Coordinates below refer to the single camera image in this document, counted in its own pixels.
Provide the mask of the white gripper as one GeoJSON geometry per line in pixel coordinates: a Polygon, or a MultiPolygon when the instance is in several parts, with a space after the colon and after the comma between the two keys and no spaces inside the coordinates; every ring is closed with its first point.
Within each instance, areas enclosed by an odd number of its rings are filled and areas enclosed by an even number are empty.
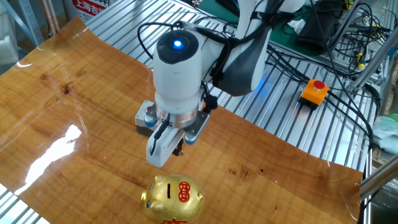
{"type": "Polygon", "coordinates": [[[155,167],[163,167],[172,154],[180,156],[184,143],[184,130],[170,126],[162,132],[160,138],[155,139],[160,127],[161,125],[158,125],[151,134],[146,147],[146,160],[155,167]]]}

